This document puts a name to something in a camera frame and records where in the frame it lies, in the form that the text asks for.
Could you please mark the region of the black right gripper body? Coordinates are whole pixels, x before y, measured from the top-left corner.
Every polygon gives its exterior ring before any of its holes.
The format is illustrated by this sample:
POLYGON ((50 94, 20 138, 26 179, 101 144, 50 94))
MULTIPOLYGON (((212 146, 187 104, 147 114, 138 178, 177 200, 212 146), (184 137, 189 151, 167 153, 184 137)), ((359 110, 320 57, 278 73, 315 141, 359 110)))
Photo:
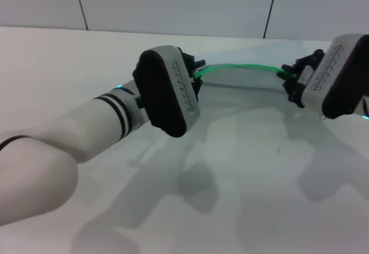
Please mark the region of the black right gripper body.
POLYGON ((295 63, 297 89, 304 89, 321 63, 325 53, 322 49, 315 50, 311 55, 298 59, 295 63))

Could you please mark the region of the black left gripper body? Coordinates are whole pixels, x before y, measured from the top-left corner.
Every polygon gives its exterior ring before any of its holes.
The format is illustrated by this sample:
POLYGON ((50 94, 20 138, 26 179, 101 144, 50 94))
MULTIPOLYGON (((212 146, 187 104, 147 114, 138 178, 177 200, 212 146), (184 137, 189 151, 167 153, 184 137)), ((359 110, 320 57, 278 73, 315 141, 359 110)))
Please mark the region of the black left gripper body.
POLYGON ((197 78, 195 77, 195 72, 196 72, 196 68, 195 68, 195 65, 194 65, 194 62, 195 62, 195 57, 193 57, 192 55, 189 55, 185 52, 182 51, 181 48, 177 47, 177 49, 179 50, 181 56, 182 56, 182 59, 184 61, 184 64, 186 66, 186 70, 189 74, 189 77, 190 77, 190 81, 192 82, 193 79, 197 78))

